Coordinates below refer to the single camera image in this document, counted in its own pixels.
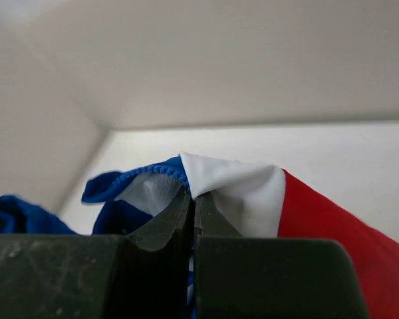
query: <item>cloth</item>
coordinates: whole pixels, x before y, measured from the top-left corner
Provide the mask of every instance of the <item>cloth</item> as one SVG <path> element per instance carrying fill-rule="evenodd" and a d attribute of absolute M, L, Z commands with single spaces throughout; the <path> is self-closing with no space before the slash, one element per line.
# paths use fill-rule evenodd
<path fill-rule="evenodd" d="M 131 171 L 103 173 L 87 183 L 82 196 L 85 203 L 104 203 L 92 233 L 131 233 L 167 207 L 182 186 L 193 199 L 210 191 L 219 211 L 246 237 L 338 241 L 353 261 L 371 318 L 399 318 L 399 244 L 276 165 L 182 153 Z M 0 214 L 8 220 L 2 233 L 72 232 L 38 206 L 0 198 Z M 25 229 L 15 226 L 14 209 L 24 216 Z M 191 272 L 188 302 L 192 280 Z"/>

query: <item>white wall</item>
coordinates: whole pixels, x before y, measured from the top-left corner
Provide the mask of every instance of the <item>white wall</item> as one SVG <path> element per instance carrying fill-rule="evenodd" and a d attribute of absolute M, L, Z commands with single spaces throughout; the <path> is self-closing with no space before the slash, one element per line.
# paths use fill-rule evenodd
<path fill-rule="evenodd" d="M 0 195 L 56 211 L 103 134 L 0 20 Z"/>
<path fill-rule="evenodd" d="M 27 34 L 114 129 L 399 118 L 399 0 L 71 0 Z"/>
<path fill-rule="evenodd" d="M 70 0 L 0 0 L 0 15 L 10 23 L 27 24 Z"/>
<path fill-rule="evenodd" d="M 83 206 L 88 178 L 194 154 L 275 163 L 399 241 L 399 123 L 113 132 L 61 211 L 90 233 L 100 205 Z"/>

